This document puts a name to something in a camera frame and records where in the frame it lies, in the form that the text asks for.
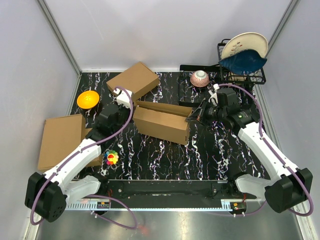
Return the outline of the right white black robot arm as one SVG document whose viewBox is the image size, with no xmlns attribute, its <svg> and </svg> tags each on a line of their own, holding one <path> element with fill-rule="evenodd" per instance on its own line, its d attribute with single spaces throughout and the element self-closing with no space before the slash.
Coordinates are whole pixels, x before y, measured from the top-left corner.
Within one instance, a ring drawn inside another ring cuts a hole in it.
<svg viewBox="0 0 320 240">
<path fill-rule="evenodd" d="M 210 98 L 204 98 L 186 122 L 205 127 L 221 122 L 253 151 L 270 177 L 237 173 L 227 183 L 228 195 L 235 199 L 243 194 L 253 195 L 277 213 L 292 212 L 294 206 L 308 201 L 309 211 L 298 215 L 310 216 L 314 211 L 311 171 L 291 162 L 263 131 L 262 110 L 251 93 L 230 83 L 216 84 L 214 88 Z"/>
</svg>

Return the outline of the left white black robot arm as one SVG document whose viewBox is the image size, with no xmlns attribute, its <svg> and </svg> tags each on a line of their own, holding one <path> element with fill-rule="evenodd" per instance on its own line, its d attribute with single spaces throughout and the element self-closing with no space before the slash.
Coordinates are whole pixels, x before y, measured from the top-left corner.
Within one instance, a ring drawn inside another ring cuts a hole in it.
<svg viewBox="0 0 320 240">
<path fill-rule="evenodd" d="M 91 196 L 103 198 L 108 186 L 102 177 L 89 174 L 81 180 L 73 178 L 99 157 L 132 120 L 133 106 L 109 106 L 103 110 L 80 145 L 56 166 L 45 173 L 33 173 L 27 182 L 24 204 L 31 210 L 30 223 L 38 225 L 34 214 L 50 223 L 57 220 L 68 204 Z"/>
</svg>

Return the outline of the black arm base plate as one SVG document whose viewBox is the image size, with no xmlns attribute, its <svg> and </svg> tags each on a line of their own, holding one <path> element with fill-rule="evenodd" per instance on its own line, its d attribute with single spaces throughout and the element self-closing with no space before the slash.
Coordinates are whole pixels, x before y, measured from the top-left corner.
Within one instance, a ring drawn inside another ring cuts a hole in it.
<svg viewBox="0 0 320 240">
<path fill-rule="evenodd" d="M 101 184 L 96 196 L 125 199 L 132 196 L 199 196 L 222 199 L 256 200 L 249 193 L 236 193 L 228 189 L 224 180 L 116 180 Z"/>
</svg>

